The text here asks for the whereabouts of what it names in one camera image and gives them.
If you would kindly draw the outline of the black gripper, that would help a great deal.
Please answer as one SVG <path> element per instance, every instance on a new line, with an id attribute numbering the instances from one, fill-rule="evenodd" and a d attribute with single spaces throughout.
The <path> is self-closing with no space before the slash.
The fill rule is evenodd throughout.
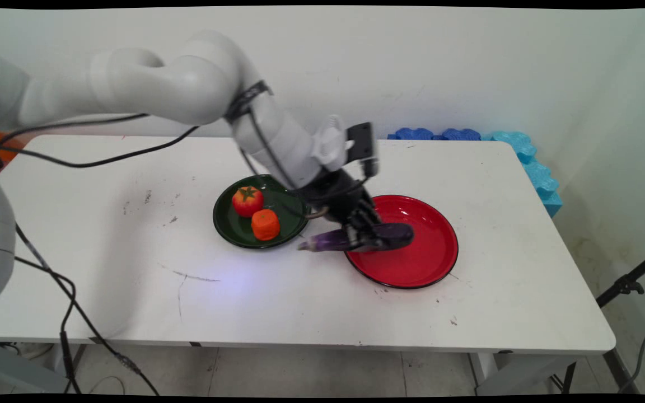
<path id="1" fill-rule="evenodd" d="M 325 170 L 307 185 L 299 188 L 299 197 L 314 213 L 306 219 L 325 218 L 344 225 L 348 237 L 345 251 L 381 250 L 384 240 L 376 232 L 384 221 L 375 209 L 365 183 L 370 176 L 363 172 L 363 179 L 355 180 L 348 171 Z"/>

